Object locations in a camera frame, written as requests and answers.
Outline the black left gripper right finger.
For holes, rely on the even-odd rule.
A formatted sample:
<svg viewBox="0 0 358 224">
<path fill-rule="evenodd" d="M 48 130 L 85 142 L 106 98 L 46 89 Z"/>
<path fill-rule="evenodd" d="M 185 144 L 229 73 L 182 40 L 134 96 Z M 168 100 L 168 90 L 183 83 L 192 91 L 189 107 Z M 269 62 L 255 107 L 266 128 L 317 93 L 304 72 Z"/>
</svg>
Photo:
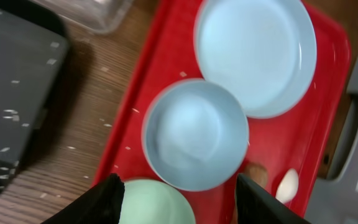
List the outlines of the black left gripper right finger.
<svg viewBox="0 0 358 224">
<path fill-rule="evenodd" d="M 236 180 L 238 224 L 310 224 L 244 174 Z"/>
</svg>

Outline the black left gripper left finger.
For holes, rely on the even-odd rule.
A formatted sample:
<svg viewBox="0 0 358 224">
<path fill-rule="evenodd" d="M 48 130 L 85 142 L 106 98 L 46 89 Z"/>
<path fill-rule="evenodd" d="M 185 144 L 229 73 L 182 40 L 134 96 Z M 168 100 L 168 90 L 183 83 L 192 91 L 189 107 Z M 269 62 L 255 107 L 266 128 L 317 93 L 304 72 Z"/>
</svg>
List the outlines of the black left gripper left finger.
<svg viewBox="0 0 358 224">
<path fill-rule="evenodd" d="M 118 224 L 125 186 L 112 173 L 42 224 Z"/>
</svg>

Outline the mint green bowl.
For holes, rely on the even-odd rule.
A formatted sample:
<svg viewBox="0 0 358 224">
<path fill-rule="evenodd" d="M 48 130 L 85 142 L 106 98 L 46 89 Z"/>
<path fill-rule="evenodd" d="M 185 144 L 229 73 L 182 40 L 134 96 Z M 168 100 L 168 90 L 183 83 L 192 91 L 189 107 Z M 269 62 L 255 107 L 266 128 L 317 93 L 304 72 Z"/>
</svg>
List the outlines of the mint green bowl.
<svg viewBox="0 0 358 224">
<path fill-rule="evenodd" d="M 175 188 L 152 179 L 124 183 L 120 224 L 195 224 L 193 209 Z"/>
</svg>

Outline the light blue bowl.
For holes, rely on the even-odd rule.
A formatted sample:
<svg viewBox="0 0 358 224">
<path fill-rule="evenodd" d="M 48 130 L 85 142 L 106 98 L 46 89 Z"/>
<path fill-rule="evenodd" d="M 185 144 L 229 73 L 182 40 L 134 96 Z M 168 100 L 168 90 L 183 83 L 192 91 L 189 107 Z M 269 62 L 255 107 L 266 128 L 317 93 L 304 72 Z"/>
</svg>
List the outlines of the light blue bowl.
<svg viewBox="0 0 358 224">
<path fill-rule="evenodd" d="M 241 166 L 249 124 L 239 102 L 221 86 L 199 78 L 176 82 L 151 102 L 142 147 L 151 169 L 186 191 L 213 189 Z"/>
</svg>

